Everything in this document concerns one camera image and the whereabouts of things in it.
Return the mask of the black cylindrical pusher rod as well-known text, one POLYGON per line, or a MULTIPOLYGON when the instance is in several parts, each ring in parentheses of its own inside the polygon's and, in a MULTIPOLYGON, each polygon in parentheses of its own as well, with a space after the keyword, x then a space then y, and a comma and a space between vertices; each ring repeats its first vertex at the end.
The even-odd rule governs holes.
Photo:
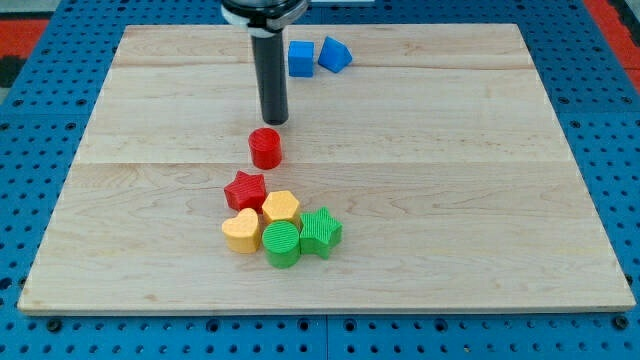
POLYGON ((262 120, 282 125, 289 118, 282 33, 252 37, 251 42, 262 120))

